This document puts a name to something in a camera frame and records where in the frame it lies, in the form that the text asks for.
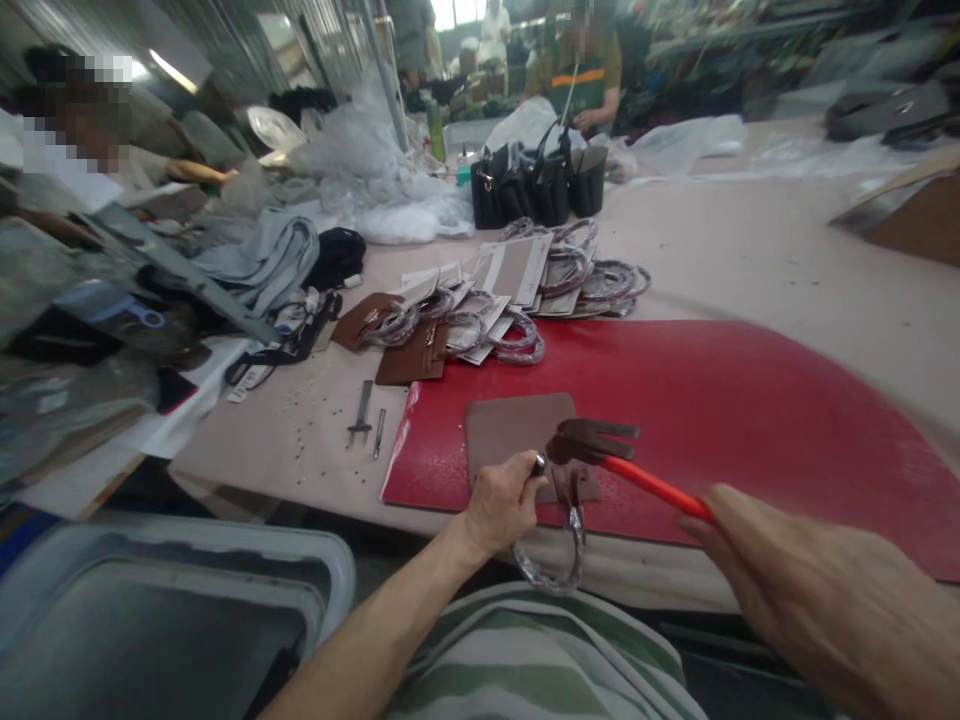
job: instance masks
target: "work table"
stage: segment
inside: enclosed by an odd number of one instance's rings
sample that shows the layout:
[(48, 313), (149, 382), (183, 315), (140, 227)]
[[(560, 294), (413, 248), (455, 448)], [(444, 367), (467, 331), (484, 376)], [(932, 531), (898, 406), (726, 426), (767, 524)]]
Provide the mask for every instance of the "work table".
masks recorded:
[[(752, 133), (750, 144), (756, 142)], [(750, 152), (701, 160), (694, 173), (740, 170)], [(829, 226), (861, 179), (608, 186), (597, 216), (599, 253), (638, 263), (653, 277), (633, 314), (609, 322), (735, 319), (773, 329), (880, 391), (957, 473), (960, 271)], [(466, 259), (498, 234), (370, 246), (364, 284), (345, 293), (344, 309), (372, 291), (398, 287), (404, 272)], [(421, 535), (437, 533), (449, 515), (380, 502), (407, 390), (373, 389), (368, 422), (375, 426), (386, 409), (378, 460), (375, 432), (366, 445), (355, 441), (347, 449), (360, 386), (374, 377), (379, 361), (378, 350), (354, 354), (333, 344), (299, 365), (278, 368), (242, 404), (221, 401), (176, 457), (171, 475), (200, 499), (227, 485)], [(726, 581), (701, 551), (588, 537), (584, 588), (638, 607), (736, 611)], [(538, 528), (527, 545), (548, 566), (563, 564), (570, 553), (553, 528)]]

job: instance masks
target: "red cutting mat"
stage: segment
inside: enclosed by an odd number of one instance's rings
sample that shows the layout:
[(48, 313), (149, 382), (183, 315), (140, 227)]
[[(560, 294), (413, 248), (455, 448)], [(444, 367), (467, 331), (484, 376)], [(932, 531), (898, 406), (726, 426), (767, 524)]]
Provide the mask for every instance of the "red cutting mat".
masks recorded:
[[(960, 582), (960, 482), (878, 393), (830, 360), (739, 322), (538, 322), (543, 363), (448, 364), (415, 385), (386, 503), (467, 506), (472, 400), (568, 392), (580, 417), (640, 426), (634, 462), (686, 492), (724, 482), (785, 510), (878, 532)], [(691, 544), (677, 511), (606, 471), (587, 529)], [(560, 524), (556, 505), (540, 522)]]

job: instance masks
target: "hammer head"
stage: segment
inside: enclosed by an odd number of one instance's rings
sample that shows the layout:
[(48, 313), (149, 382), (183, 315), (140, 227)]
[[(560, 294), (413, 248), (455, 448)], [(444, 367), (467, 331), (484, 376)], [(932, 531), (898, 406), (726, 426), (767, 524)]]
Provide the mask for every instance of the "hammer head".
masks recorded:
[(611, 440), (613, 437), (636, 440), (640, 429), (636, 425), (621, 425), (603, 420), (572, 418), (557, 426), (557, 432), (547, 443), (547, 457), (557, 465), (571, 460), (580, 460), (588, 465), (599, 465), (609, 456), (633, 459), (633, 448), (626, 443)]

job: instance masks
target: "black handbag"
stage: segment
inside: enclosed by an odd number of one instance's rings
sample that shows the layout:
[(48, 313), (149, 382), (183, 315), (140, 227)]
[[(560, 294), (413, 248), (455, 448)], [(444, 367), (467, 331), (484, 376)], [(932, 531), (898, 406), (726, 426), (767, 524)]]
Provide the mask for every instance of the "black handbag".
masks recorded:
[(883, 133), (885, 145), (897, 145), (935, 133), (950, 116), (950, 98), (937, 80), (892, 93), (851, 93), (827, 111), (827, 139)]
[(564, 127), (556, 150), (544, 154), (550, 132), (544, 134), (536, 155), (530, 159), (527, 188), (533, 199), (537, 220), (544, 227), (563, 225), (570, 217), (570, 129)]
[(506, 172), (507, 147), (493, 155), (483, 149), (483, 158), (470, 166), (473, 222), (477, 230), (499, 230), (507, 224), (500, 203), (500, 179)]
[(559, 147), (550, 154), (544, 153), (555, 125), (544, 134), (536, 152), (515, 145), (512, 163), (509, 145), (492, 155), (484, 148), (483, 159), (470, 168), (473, 219), (478, 230), (500, 229), (525, 217), (546, 227), (567, 221), (570, 136), (566, 128), (560, 134)]
[(605, 147), (588, 147), (570, 156), (570, 208), (577, 217), (591, 217), (603, 209), (608, 153)]

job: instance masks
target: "striped shirt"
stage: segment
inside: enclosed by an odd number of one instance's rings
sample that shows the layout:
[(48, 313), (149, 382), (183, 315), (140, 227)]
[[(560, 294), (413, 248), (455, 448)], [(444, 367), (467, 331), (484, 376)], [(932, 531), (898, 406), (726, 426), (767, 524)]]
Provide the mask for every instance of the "striped shirt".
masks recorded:
[(522, 582), (450, 605), (386, 717), (706, 720), (663, 637), (590, 595)]

